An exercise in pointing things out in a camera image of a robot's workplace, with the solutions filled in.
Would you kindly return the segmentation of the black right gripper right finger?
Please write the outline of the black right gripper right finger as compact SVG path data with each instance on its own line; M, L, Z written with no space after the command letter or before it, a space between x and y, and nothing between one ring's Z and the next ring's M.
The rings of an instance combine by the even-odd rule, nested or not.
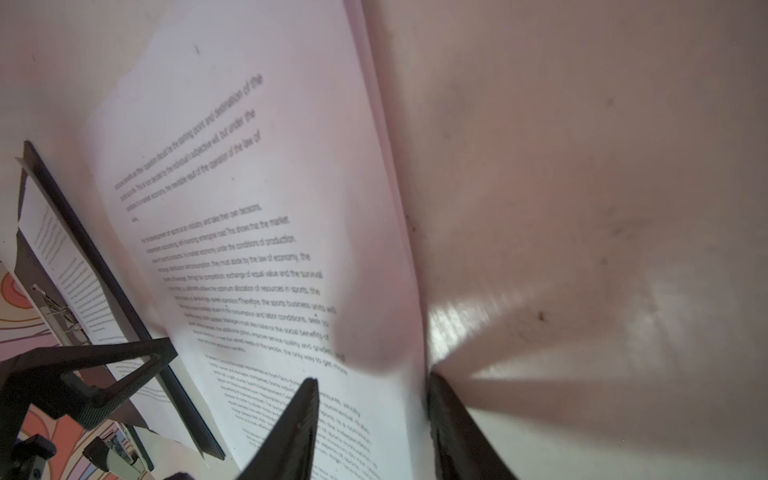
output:
M427 414L436 477L443 480L517 480L448 381L431 372L427 387Z

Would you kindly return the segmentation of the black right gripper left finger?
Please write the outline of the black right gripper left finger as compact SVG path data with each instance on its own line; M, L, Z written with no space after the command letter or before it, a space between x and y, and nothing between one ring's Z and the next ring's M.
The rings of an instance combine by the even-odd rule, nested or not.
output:
M306 378L267 435L240 480L309 480L319 417L319 388Z

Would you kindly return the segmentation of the white printed sheet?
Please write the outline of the white printed sheet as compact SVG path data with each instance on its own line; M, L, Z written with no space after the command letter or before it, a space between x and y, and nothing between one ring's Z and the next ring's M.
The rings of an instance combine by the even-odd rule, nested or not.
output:
M360 2L176 2L81 142L239 466L312 377L314 478L433 477L421 309Z
M29 184L21 205L19 229L86 336L94 345L123 344L123 334L95 272L36 186ZM156 434L190 449L196 445L177 409L153 379L131 402Z

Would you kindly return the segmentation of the teal clip folder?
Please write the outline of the teal clip folder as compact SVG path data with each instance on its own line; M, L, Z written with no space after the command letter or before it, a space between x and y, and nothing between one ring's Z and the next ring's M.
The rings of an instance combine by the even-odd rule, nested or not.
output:
M152 336L139 314L66 200L35 146L29 140L24 142L21 164L28 176L41 190L43 196L46 197L48 204L61 219L76 249L83 254L84 262L94 271L96 282L106 295L110 312L113 314L120 331L126 334L130 340L150 340ZM193 446L219 460L225 459L224 449L215 439L213 432L171 368L166 368L159 374L159 385L173 405L176 416L184 426Z

